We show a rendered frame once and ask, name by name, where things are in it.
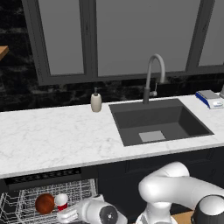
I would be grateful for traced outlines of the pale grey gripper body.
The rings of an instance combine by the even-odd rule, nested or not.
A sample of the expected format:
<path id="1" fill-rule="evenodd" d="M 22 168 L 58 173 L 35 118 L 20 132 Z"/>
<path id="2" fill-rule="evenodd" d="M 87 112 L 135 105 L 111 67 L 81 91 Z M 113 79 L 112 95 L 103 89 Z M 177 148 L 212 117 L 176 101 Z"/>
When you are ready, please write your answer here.
<path id="1" fill-rule="evenodd" d="M 57 213 L 57 219 L 61 224 L 68 224 L 78 219 L 77 210 L 71 207 Z"/>

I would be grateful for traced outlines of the red and white cup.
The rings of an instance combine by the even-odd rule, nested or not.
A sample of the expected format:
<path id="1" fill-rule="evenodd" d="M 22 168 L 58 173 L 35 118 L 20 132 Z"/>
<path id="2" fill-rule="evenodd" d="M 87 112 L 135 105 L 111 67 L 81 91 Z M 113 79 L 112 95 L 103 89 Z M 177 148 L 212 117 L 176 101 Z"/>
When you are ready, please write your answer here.
<path id="1" fill-rule="evenodd" d="M 55 197 L 55 205 L 59 211 L 67 208 L 68 196 L 65 193 L 60 193 Z"/>

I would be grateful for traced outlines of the brown bowl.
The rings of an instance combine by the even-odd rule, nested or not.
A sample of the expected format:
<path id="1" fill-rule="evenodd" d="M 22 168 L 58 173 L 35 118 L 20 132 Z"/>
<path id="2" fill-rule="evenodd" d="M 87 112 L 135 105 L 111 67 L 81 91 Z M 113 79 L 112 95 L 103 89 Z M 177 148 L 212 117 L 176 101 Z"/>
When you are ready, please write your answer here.
<path id="1" fill-rule="evenodd" d="M 40 214 L 49 214 L 54 209 L 54 197 L 50 193 L 39 195 L 35 201 L 35 208 Z"/>

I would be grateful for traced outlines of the black dishwasher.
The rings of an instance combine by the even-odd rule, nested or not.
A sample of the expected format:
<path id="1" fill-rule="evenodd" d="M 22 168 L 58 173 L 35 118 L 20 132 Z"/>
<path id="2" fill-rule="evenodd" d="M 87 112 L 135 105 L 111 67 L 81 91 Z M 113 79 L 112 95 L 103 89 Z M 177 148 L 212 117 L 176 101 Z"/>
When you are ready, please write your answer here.
<path id="1" fill-rule="evenodd" d="M 81 168 L 73 168 L 64 171 L 49 171 L 40 174 L 29 174 L 13 178 L 0 178 L 0 195 L 14 191 L 30 189 L 34 187 L 50 186 L 67 182 L 88 180 L 83 179 Z"/>

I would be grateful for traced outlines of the dark cupboard front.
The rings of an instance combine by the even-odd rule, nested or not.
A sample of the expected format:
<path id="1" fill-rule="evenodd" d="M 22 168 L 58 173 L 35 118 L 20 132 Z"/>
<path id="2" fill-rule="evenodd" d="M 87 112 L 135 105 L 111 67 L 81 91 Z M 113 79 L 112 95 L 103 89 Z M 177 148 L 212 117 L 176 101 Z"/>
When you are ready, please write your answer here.
<path id="1" fill-rule="evenodd" d="M 99 165 L 98 193 L 133 223 L 146 207 L 138 183 L 176 161 L 183 163 L 192 177 L 224 188 L 224 147 L 218 147 Z"/>

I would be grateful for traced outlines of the beige soap dispenser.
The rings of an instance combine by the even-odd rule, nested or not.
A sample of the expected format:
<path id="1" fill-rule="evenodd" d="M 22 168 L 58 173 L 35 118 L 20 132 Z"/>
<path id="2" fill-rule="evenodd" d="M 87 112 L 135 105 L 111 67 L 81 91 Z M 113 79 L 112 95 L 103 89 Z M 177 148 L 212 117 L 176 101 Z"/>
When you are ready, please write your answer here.
<path id="1" fill-rule="evenodd" d="M 94 89 L 94 93 L 91 95 L 90 104 L 93 112 L 100 112 L 102 110 L 102 97 L 97 92 L 97 88 Z"/>

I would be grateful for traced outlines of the dark grey sink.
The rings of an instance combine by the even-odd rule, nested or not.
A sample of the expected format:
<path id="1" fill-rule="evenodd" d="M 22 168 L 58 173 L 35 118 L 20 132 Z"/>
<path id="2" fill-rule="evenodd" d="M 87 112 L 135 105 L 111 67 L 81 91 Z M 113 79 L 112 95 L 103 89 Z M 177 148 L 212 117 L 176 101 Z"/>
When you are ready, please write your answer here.
<path id="1" fill-rule="evenodd" d="M 213 134 L 179 99 L 110 104 L 109 108 L 124 146 Z"/>

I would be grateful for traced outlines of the grey curved tap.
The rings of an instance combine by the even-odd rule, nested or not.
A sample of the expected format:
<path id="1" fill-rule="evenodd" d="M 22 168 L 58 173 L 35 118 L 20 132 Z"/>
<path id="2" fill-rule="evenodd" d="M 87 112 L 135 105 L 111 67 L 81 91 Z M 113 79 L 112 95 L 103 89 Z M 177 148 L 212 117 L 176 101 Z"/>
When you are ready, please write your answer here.
<path id="1" fill-rule="evenodd" d="M 152 70 L 152 65 L 153 61 L 157 60 L 159 65 L 160 65 L 160 83 L 165 82 L 165 63 L 163 58 L 159 54 L 154 54 L 150 57 L 149 63 L 148 63 L 148 72 L 147 72 L 147 78 L 146 78 L 146 84 L 144 87 L 143 91 L 143 104 L 148 104 L 149 103 L 149 98 L 150 98 L 150 83 L 151 83 L 151 70 Z"/>

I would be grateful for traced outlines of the wooden shelf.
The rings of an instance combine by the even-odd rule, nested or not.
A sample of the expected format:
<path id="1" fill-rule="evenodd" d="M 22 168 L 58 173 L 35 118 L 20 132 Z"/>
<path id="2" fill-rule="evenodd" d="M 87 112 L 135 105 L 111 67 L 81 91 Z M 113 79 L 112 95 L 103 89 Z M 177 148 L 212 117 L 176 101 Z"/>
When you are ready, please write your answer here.
<path id="1" fill-rule="evenodd" d="M 9 52 L 9 47 L 7 45 L 0 45 L 0 60 Z"/>

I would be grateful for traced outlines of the blue and white kitchen scale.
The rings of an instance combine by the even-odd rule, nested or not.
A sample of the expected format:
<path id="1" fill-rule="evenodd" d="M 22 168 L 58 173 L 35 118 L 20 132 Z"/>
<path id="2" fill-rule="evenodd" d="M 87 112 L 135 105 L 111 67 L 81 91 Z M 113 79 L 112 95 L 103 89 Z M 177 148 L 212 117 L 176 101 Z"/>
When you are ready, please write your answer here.
<path id="1" fill-rule="evenodd" d="M 210 109 L 224 109 L 224 99 L 212 90 L 200 90 L 195 96 L 206 104 Z"/>

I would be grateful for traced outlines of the grey framed window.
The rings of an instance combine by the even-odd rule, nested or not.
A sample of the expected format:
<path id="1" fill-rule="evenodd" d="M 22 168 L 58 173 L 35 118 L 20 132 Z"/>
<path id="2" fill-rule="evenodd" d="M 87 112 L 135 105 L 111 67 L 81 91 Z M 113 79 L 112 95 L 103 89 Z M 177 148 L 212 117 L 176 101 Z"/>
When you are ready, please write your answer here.
<path id="1" fill-rule="evenodd" d="M 224 0 L 22 0 L 38 83 L 224 72 Z"/>

